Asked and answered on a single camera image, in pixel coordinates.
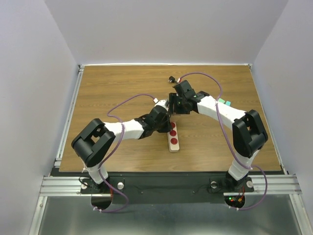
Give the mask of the white power strip red sockets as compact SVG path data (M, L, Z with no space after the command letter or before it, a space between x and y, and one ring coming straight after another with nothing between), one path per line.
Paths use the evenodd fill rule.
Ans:
M174 153L180 150L178 130L177 130L177 125L175 122L170 122L170 124L171 124L172 129L171 131L167 133L168 146L169 146L169 151Z

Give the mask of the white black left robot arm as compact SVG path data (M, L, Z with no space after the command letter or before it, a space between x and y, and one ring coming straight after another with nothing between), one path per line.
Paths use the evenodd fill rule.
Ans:
M109 187L103 161L105 156L110 156L107 152L114 142L140 140L151 136L155 131L168 133L171 130L168 108L155 105L148 114L127 122L109 123L95 118L74 138L71 147L92 178L93 189L103 193Z

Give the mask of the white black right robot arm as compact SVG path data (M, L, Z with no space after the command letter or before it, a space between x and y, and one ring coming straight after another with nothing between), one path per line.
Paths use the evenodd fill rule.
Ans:
M196 93L187 80L174 82L175 93L169 94L169 111L172 114L189 114L191 111L219 122L224 137L224 127L232 132L233 141L226 139L234 160L225 176L226 188L236 191L251 170L251 164L265 143L268 134L259 113L232 108L217 101L210 94Z

